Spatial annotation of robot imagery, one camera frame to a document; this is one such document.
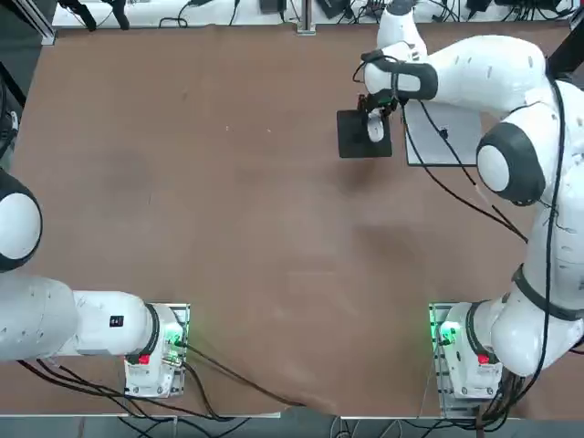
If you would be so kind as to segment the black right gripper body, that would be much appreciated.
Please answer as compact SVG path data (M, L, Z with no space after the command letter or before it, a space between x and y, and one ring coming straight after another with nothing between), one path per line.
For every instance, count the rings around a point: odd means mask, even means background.
M385 105L393 105L394 110L397 109L398 99L391 90L380 90L373 94L359 94L358 97L358 111L367 109L369 112L381 109Z

